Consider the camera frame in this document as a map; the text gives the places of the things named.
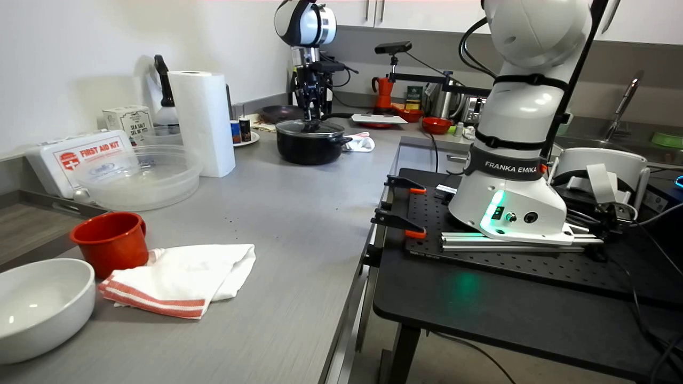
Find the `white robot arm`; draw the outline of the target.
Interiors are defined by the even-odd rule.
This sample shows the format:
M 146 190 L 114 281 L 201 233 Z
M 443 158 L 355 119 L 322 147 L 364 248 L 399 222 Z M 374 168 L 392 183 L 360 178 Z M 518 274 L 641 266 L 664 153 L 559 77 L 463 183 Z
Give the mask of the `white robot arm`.
M 483 0 L 483 11 L 504 63 L 449 212 L 485 237 L 569 243 L 542 151 L 592 43 L 592 9 L 585 0 Z

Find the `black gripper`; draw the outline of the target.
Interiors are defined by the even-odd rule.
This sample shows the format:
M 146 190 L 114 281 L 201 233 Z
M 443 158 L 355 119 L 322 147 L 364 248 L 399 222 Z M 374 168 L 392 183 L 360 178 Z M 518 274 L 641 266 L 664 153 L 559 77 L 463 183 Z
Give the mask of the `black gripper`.
M 332 104 L 332 68 L 313 61 L 293 71 L 291 103 L 307 117 L 324 117 Z

